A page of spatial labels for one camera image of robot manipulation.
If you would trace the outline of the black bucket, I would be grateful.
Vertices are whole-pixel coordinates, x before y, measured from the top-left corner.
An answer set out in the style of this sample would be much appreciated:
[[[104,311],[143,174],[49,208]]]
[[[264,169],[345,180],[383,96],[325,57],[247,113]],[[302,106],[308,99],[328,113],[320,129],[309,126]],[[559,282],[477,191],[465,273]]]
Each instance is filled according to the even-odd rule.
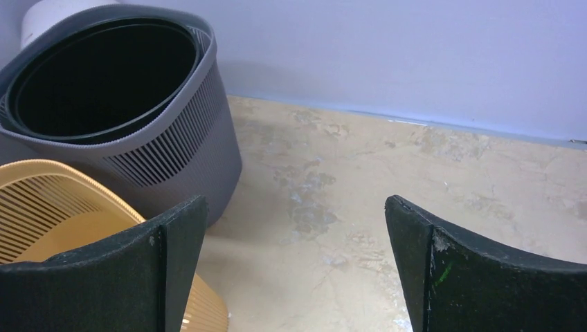
[[[153,121],[202,55],[181,24],[156,17],[112,19],[34,56],[10,82],[2,125],[76,145],[109,142]]]

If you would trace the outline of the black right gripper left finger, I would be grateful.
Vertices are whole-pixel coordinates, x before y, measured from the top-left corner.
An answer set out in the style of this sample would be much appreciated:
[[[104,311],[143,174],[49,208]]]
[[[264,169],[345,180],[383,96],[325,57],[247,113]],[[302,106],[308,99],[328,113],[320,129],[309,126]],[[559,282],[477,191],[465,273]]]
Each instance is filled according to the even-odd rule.
[[[2,331],[179,331],[208,205],[194,196],[97,242],[1,266]]]

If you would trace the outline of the grey slatted plastic basket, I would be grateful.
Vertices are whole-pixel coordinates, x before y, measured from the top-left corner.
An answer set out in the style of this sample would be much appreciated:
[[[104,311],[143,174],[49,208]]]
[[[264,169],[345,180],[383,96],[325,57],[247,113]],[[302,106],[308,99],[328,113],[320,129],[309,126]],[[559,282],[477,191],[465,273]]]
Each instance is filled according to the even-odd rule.
[[[112,19],[156,17],[184,25],[201,46],[195,71],[153,121],[122,138],[76,145],[15,133],[1,122],[1,135],[40,157],[66,163],[103,183],[150,218],[196,194],[216,222],[230,201],[242,159],[222,77],[217,40],[198,15],[141,5],[107,5],[83,10],[49,28],[1,69],[1,121],[5,94],[17,71],[64,38]]]

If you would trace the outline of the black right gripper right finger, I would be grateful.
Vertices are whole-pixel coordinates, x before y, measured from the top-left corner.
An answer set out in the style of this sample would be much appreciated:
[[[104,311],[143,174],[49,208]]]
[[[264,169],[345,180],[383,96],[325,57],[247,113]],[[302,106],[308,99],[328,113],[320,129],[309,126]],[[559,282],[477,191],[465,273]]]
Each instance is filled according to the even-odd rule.
[[[586,266],[450,223],[398,195],[385,217],[414,331],[585,331]]]

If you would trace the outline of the yellow slatted plastic basket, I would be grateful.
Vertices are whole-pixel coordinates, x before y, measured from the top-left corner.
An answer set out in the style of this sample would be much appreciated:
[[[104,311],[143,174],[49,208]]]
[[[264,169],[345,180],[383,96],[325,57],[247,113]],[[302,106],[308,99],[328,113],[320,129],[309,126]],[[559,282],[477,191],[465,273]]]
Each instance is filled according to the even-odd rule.
[[[63,163],[32,159],[1,167],[1,266],[41,262],[147,220]],[[223,299],[195,270],[179,331],[227,331],[228,326]]]

